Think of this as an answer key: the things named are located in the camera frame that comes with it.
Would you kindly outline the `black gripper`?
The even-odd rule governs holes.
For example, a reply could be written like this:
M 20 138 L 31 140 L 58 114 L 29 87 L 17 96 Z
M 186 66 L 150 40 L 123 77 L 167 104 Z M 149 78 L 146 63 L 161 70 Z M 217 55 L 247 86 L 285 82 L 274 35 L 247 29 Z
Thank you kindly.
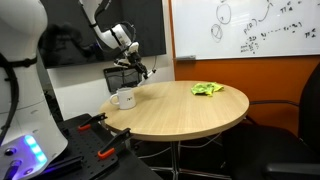
M 126 46 L 115 56 L 114 64 L 122 67 L 133 67 L 140 74 L 146 74 L 148 71 L 141 63 L 141 56 L 139 55 L 138 49 L 138 42 L 133 42 L 129 46 Z

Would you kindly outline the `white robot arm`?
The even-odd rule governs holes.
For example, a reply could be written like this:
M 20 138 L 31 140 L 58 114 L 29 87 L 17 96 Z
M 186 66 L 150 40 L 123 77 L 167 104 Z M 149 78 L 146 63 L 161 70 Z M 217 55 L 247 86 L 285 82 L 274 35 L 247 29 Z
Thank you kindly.
M 40 0 L 0 0 L 1 180 L 39 175 L 68 145 L 37 73 L 37 47 L 47 23 Z

